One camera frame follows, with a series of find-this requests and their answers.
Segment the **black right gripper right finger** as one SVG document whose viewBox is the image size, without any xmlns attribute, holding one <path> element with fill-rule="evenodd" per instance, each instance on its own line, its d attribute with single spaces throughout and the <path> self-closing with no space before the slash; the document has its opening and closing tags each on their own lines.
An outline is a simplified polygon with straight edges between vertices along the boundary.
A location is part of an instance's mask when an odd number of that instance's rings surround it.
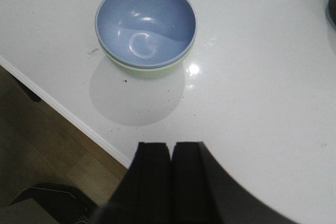
<svg viewBox="0 0 336 224">
<path fill-rule="evenodd" d="M 173 223 L 292 223 L 235 181 L 202 142 L 173 151 Z"/>
</svg>

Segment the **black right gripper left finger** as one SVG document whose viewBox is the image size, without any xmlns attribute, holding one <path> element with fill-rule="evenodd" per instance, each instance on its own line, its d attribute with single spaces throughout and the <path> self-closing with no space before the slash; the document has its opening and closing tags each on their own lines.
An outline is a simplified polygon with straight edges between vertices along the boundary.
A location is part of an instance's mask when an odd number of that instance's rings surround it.
<svg viewBox="0 0 336 224">
<path fill-rule="evenodd" d="M 96 223 L 169 223 L 171 163 L 164 143 L 139 143 L 122 182 L 96 213 Z"/>
</svg>

